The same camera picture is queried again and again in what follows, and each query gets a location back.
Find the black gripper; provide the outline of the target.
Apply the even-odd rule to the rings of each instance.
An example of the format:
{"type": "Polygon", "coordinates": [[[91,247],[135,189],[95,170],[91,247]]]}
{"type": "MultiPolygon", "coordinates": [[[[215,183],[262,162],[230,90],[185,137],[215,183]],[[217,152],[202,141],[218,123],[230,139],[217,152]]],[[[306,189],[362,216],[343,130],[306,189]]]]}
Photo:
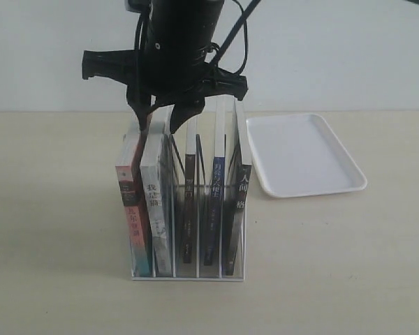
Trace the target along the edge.
{"type": "Polygon", "coordinates": [[[175,134],[186,121],[202,113],[205,98],[229,95],[241,101],[247,94],[247,78],[243,75],[207,62],[197,70],[194,76],[180,73],[168,86],[169,77],[158,66],[142,70],[133,50],[86,50],[82,56],[83,79],[106,77],[126,85],[126,101],[136,115],[140,131],[147,129],[148,118],[159,106],[173,105],[169,131],[175,134]]]}

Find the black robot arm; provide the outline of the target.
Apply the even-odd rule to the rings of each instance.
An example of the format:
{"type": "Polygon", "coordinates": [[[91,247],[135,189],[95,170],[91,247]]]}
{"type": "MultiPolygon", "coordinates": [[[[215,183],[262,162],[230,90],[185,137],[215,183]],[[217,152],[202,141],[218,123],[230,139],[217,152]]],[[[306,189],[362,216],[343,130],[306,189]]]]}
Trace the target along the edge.
{"type": "Polygon", "coordinates": [[[213,43],[223,1],[128,1],[139,13],[130,50],[82,56],[82,77],[104,77],[126,86],[126,101],[140,129],[160,107],[172,107],[170,132],[200,114],[205,99],[233,96],[242,100],[247,79],[219,67],[227,46],[213,43]]]}

